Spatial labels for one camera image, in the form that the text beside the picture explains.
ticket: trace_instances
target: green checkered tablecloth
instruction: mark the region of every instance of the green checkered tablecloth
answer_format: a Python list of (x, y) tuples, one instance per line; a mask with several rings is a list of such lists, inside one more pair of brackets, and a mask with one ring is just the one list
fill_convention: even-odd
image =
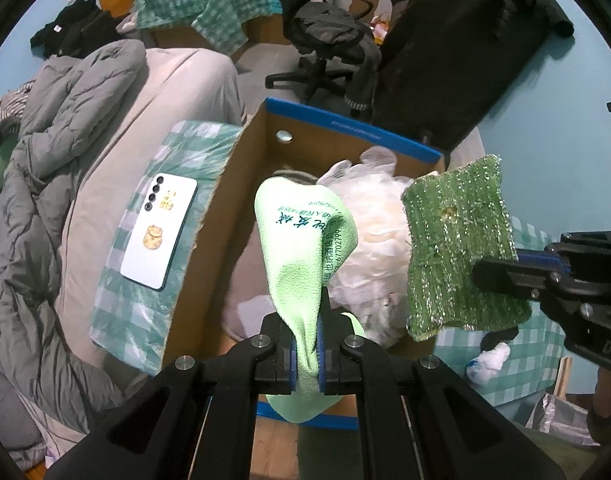
[[(517, 249), (541, 251), (553, 240), (530, 224), (511, 218)], [(544, 390), (556, 381), (563, 355), (565, 334), (538, 306), (531, 303), (532, 317), (519, 326), (519, 335), (509, 343), (510, 355), (499, 375), (477, 391), (493, 406)], [(434, 353), (460, 376), (465, 365), (479, 353), (486, 332), (460, 328), (443, 329), (437, 336)]]
[[(241, 127), (229, 124), (202, 121), (176, 124), (150, 162), (116, 231), (96, 291), (90, 337), (117, 359), (147, 374), (156, 375), (161, 369), (195, 235), (241, 132)], [(120, 273), (138, 211), (157, 173), (187, 176), (198, 182), (161, 290), (132, 282)]]
[(241, 24), (272, 14), (271, 0), (134, 0), (138, 28), (189, 25), (228, 56), (247, 37)]

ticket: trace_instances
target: office chair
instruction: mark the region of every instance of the office chair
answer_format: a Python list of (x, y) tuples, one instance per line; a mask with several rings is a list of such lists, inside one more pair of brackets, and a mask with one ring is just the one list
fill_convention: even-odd
[[(359, 42), (366, 34), (372, 35), (367, 25), (359, 20), (370, 13), (374, 4), (368, 0), (359, 0), (367, 8), (358, 15), (335, 7), (328, 3), (311, 0), (279, 0), (283, 6), (283, 34), (300, 54), (316, 53), (312, 62), (306, 57), (299, 60), (295, 72), (272, 74), (266, 77), (266, 88), (274, 88), (276, 82), (304, 83), (303, 103), (309, 104), (319, 88), (343, 97), (345, 88), (335, 82), (344, 78), (352, 80), (352, 70), (327, 70), (327, 63), (333, 57), (340, 57), (342, 62), (361, 65), (364, 53)], [(316, 27), (311, 27), (312, 20), (320, 20)]]

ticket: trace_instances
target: silver bolt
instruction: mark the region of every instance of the silver bolt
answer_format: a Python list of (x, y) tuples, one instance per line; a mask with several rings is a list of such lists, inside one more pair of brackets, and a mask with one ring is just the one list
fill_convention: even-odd
[(272, 339), (269, 335), (256, 334), (255, 336), (252, 336), (252, 346), (255, 346), (256, 348), (265, 348), (270, 343), (272, 343)]
[(441, 364), (441, 359), (439, 359), (434, 354), (424, 355), (422, 357), (419, 357), (419, 363), (421, 363), (421, 366), (423, 366), (424, 368), (427, 368), (428, 370), (433, 370)]
[(290, 142), (292, 142), (293, 138), (294, 137), (292, 136), (292, 134), (290, 132), (286, 132), (285, 130), (281, 130), (276, 133), (276, 140), (278, 140), (278, 142), (281, 142), (282, 144), (289, 144)]
[(590, 319), (592, 317), (592, 314), (594, 314), (594, 309), (592, 308), (592, 305), (589, 303), (583, 303), (579, 310), (581, 311), (581, 315), (585, 319)]
[(360, 335), (351, 334), (347, 336), (344, 341), (350, 348), (360, 348), (363, 346), (365, 339), (363, 339)]
[(194, 367), (194, 363), (196, 363), (194, 357), (182, 355), (181, 357), (176, 358), (174, 365), (178, 370), (189, 370)]

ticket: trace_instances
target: chair armrest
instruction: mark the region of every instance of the chair armrest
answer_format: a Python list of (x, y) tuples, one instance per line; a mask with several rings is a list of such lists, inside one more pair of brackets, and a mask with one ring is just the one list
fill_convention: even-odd
[(370, 2), (369, 0), (358, 0), (359, 2), (363, 2), (364, 4), (367, 4), (367, 9), (364, 10), (364, 12), (361, 12), (358, 15), (355, 15), (354, 18), (356, 20), (360, 20), (361, 18), (365, 18), (370, 12), (372, 12), (372, 10), (375, 8), (375, 4), (373, 4), (372, 2)]

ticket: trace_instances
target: blue wall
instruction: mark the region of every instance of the blue wall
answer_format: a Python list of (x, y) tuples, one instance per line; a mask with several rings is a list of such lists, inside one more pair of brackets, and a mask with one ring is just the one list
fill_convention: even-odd
[(44, 60), (32, 54), (29, 39), (51, 22), (66, 3), (66, 0), (36, 0), (10, 32), (0, 48), (0, 95), (32, 79), (41, 67)]
[[(573, 0), (557, 1), (574, 39), (550, 38), (479, 125), (510, 213), (554, 237), (611, 230), (611, 51)], [(574, 362), (569, 392), (593, 392), (595, 365)]]

